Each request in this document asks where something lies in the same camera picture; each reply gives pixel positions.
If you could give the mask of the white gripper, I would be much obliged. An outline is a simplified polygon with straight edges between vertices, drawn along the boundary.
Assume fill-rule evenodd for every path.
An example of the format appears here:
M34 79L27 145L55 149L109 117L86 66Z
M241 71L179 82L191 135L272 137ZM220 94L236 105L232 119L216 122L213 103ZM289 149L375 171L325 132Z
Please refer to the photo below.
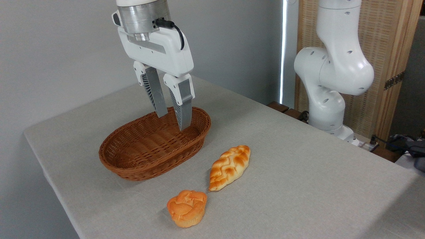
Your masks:
M195 98L192 77L193 59L187 42L181 50L179 32L175 29L160 28L149 34L149 41L137 41L122 27L118 33L126 54L135 60L133 67L138 82L144 87L159 118L168 114L161 89L158 70L164 75L169 88L179 129L185 130L191 124L192 100Z

